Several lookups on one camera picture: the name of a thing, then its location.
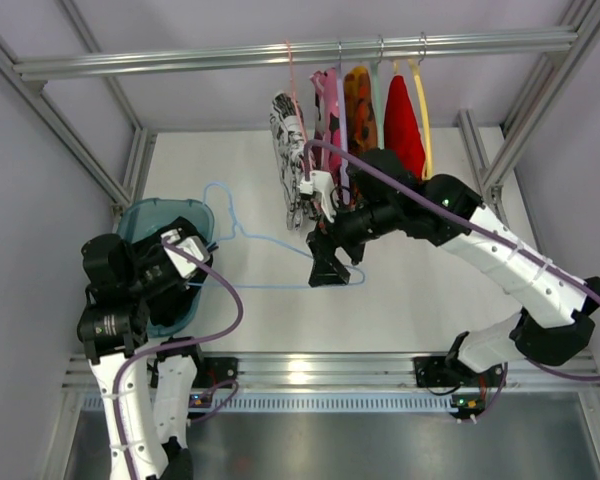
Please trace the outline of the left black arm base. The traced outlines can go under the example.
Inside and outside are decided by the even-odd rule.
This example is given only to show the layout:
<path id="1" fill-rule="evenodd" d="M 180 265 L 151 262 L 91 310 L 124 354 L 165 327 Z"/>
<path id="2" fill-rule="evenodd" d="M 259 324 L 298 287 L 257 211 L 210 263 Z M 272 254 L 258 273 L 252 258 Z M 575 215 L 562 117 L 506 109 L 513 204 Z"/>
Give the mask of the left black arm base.
<path id="1" fill-rule="evenodd" d="M 194 389 L 207 389 L 225 380 L 235 380 L 238 375 L 239 359 L 234 356 L 205 356 L 196 358 L 194 364 L 197 369 Z"/>

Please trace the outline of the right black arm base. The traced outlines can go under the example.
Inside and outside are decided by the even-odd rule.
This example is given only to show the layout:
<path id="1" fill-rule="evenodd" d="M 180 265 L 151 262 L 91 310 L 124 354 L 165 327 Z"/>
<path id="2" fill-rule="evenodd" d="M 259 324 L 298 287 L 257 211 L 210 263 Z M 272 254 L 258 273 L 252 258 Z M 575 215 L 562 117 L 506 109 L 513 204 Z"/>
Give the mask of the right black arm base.
<path id="1" fill-rule="evenodd" d="M 417 356 L 413 359 L 413 367 L 419 388 L 444 391 L 481 385 L 498 387 L 504 373 L 502 364 L 477 373 L 460 361 L 448 360 L 444 355 Z"/>

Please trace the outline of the black trousers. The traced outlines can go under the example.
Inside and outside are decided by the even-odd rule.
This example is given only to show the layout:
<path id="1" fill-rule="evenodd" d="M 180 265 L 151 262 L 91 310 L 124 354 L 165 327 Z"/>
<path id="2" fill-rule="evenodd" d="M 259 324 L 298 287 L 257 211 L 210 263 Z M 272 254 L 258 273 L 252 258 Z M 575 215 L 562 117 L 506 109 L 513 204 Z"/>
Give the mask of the black trousers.
<path id="1" fill-rule="evenodd" d="M 134 254 L 143 257 L 160 241 L 161 233 L 172 229 L 199 235 L 207 243 L 205 233 L 208 229 L 200 230 L 197 223 L 183 216 L 174 217 L 170 223 L 153 222 L 145 230 L 136 228 L 134 235 L 131 235 L 130 228 L 126 228 L 124 238 L 131 242 Z M 202 287 L 198 285 L 172 285 L 150 298 L 147 305 L 150 309 L 151 336 L 172 335 L 189 324 L 195 315 L 201 290 Z"/>

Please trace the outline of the blue hanger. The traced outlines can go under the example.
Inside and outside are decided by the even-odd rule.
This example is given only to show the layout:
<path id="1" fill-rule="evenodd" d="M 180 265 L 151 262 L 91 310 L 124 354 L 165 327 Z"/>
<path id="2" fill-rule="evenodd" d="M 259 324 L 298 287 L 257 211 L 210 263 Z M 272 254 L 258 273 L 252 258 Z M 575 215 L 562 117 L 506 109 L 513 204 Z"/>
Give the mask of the blue hanger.
<path id="1" fill-rule="evenodd" d="M 247 240 L 256 240 L 266 242 L 272 245 L 276 245 L 282 249 L 288 250 L 294 254 L 300 255 L 302 257 L 311 259 L 311 255 L 303 250 L 300 250 L 293 245 L 290 245 L 282 240 L 276 239 L 271 236 L 262 235 L 262 234 L 252 234 L 249 233 L 244 225 L 239 221 L 239 218 L 235 211 L 234 206 L 234 197 L 230 190 L 230 188 L 222 183 L 222 182 L 210 182 L 203 189 L 203 197 L 202 204 L 204 206 L 208 205 L 208 196 L 209 190 L 212 188 L 221 189 L 227 197 L 228 205 L 227 211 L 231 220 L 231 230 L 229 235 L 220 236 L 214 240 L 211 240 L 207 244 L 207 249 L 209 252 L 213 252 L 219 248 L 220 243 L 229 242 L 237 239 L 238 237 L 245 238 Z M 249 290 L 309 290 L 310 286 L 308 284 L 234 284 L 236 289 L 249 289 Z"/>

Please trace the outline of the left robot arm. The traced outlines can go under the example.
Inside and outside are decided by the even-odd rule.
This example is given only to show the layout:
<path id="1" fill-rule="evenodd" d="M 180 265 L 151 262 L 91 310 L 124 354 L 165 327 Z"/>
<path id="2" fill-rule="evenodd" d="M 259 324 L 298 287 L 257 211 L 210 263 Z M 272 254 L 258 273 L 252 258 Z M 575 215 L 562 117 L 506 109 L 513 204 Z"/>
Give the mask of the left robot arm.
<path id="1" fill-rule="evenodd" d="M 184 302 L 198 262 L 210 259 L 205 243 L 196 233 L 169 227 L 136 243 L 115 233 L 100 235 L 81 253 L 89 284 L 77 335 L 104 407 L 110 476 L 190 479 L 186 421 L 197 374 L 195 347 L 158 354 L 156 395 L 149 393 L 145 360 L 126 362 L 147 343 L 151 303 Z"/>

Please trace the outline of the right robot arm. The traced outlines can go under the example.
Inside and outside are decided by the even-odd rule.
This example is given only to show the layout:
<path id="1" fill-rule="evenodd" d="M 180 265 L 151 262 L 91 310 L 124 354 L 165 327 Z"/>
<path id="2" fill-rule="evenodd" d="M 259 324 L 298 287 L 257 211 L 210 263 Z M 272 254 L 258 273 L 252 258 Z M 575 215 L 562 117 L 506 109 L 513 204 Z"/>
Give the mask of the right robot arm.
<path id="1" fill-rule="evenodd" d="M 348 174 L 358 194 L 351 209 L 336 206 L 330 173 L 312 170 L 300 181 L 301 197 L 317 201 L 321 210 L 306 239 L 313 257 L 310 286 L 348 284 L 350 272 L 337 250 L 358 264 L 368 242 L 400 231 L 464 260 L 521 306 L 502 322 L 456 337 L 438 368 L 453 383 L 519 359 L 548 370 L 589 345 L 592 315 L 600 308 L 599 277 L 581 279 L 556 267 L 452 175 L 419 180 L 394 152 L 382 149 L 351 157 Z"/>

